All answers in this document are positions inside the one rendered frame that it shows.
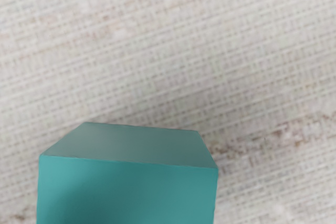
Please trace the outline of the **teal cube block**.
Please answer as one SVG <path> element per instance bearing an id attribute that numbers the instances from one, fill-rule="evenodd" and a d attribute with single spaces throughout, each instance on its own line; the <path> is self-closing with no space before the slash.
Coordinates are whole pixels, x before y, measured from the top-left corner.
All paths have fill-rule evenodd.
<path id="1" fill-rule="evenodd" d="M 86 122 L 39 157 L 36 224 L 214 224 L 197 131 Z"/>

